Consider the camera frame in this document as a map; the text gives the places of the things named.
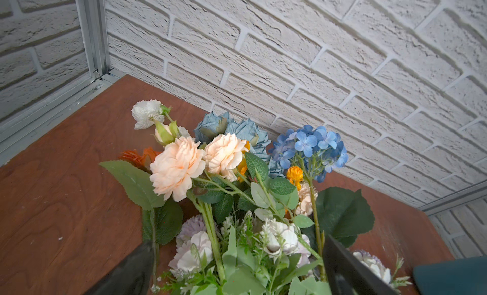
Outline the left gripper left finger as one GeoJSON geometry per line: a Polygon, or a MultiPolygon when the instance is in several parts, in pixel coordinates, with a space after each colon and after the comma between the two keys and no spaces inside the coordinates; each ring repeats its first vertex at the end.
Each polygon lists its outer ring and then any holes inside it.
{"type": "Polygon", "coordinates": [[[145,241],[85,294],[147,294],[153,266],[153,246],[145,241]]]}

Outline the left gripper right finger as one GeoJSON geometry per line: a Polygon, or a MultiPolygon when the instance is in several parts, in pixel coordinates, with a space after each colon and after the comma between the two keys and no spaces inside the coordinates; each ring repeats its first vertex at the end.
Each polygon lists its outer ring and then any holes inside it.
{"type": "Polygon", "coordinates": [[[323,262],[332,294],[396,294],[329,235],[325,237],[323,262]]]}

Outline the peach rose flower stem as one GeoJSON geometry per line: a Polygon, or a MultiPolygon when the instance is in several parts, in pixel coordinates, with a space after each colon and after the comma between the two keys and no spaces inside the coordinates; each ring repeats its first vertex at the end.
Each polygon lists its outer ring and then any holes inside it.
{"type": "Polygon", "coordinates": [[[223,194],[237,180],[233,171],[242,162],[247,140],[235,134],[221,134],[202,146],[191,136],[165,140],[164,150],[150,165],[152,174],[124,160],[101,162],[124,188],[127,196],[142,209],[143,240],[150,241],[153,253],[176,238],[182,226],[183,211],[179,203],[193,189],[204,193],[194,197],[194,205],[205,218],[207,229],[216,224],[216,215],[205,195],[223,194]]]}

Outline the blue hydrangea flower stem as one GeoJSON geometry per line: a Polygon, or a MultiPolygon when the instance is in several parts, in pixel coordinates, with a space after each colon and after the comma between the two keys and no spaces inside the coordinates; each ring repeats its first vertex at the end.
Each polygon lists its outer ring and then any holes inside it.
{"type": "Polygon", "coordinates": [[[318,191],[314,187],[348,162],[347,149],[338,133],[323,126],[289,129],[274,141],[270,155],[284,169],[284,177],[275,179],[287,182],[297,191],[297,203],[285,207],[285,212],[300,234],[308,237],[310,248],[320,259],[327,235],[348,248],[360,234],[371,231],[375,216],[360,191],[338,187],[318,191]],[[299,192],[285,177],[291,166],[298,166],[304,173],[299,192]]]}

